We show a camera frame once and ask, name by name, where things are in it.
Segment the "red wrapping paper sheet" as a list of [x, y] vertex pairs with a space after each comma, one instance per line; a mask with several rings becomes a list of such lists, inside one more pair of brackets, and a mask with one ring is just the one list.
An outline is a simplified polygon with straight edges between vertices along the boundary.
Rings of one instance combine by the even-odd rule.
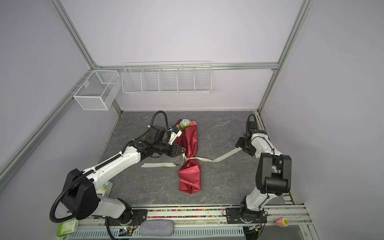
[[184, 159], [186, 162], [178, 171], [180, 178], [180, 191], [187, 194], [195, 194], [201, 191], [201, 166], [194, 159], [198, 152], [198, 125], [192, 121], [191, 125], [182, 131], [176, 143], [185, 148]]

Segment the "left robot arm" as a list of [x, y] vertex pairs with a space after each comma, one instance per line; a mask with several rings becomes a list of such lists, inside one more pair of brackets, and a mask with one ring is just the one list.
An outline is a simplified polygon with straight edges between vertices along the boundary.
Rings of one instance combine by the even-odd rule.
[[114, 219], [120, 225], [129, 224], [134, 217], [132, 207], [122, 199], [100, 196], [97, 190], [123, 170], [153, 154], [172, 158], [184, 154], [186, 150], [175, 142], [181, 135], [177, 127], [151, 126], [142, 140], [129, 141], [111, 158], [83, 171], [70, 171], [62, 192], [50, 209], [50, 221], [63, 223], [96, 216]]

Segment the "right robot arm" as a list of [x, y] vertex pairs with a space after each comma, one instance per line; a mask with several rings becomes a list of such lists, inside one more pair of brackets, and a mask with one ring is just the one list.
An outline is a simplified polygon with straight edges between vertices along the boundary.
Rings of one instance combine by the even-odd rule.
[[240, 219], [247, 224], [264, 223], [264, 206], [272, 199], [291, 190], [292, 158], [278, 151], [266, 131], [258, 128], [257, 121], [247, 120], [246, 132], [236, 147], [259, 160], [256, 187], [240, 204]]

